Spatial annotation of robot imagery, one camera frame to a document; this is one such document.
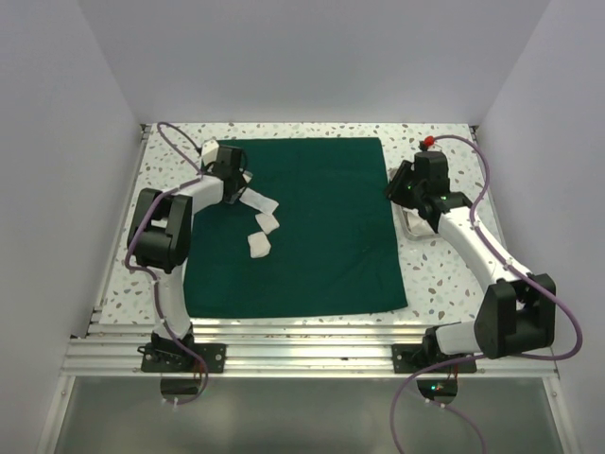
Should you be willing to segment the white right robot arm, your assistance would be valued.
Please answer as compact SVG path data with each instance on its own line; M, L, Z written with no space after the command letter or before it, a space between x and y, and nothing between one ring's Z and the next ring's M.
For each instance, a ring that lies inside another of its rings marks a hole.
M490 233L477 232L480 219L464 193L451 191L443 153L422 151L413 161L403 161L392 173L385 195L389 201L416 211L447 241L484 292L474 320L426 330L421 349L426 368L442 371L462 355L502 358L552 345L556 305L543 292L554 293L554 281L507 258L505 249Z

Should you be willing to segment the white printed paper packet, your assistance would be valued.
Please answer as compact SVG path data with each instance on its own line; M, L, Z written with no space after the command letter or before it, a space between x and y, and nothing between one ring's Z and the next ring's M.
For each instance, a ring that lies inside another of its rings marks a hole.
M248 207L266 215L272 215L279 206L279 202L263 196L251 188L245 189L239 200Z

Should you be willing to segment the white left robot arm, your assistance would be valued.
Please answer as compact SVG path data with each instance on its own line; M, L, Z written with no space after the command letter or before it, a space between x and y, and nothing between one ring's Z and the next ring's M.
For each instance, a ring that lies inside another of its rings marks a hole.
M151 278L156 316L152 341L169 341L163 359L175 371L190 369L197 358L189 342L193 327L183 288L194 217L205 208L237 201L249 183L247 170L245 150L218 145L202 156L199 174L192 180L172 189L144 188L138 195L125 266Z

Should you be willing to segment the clear bag with gloves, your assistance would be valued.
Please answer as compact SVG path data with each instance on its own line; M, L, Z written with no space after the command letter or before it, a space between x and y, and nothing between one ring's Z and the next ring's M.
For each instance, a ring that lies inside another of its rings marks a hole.
M245 172L242 173L242 178L243 178L243 181L244 181L244 185L247 186L250 183L251 179L252 179L252 174L250 172L248 172L248 171L245 171Z

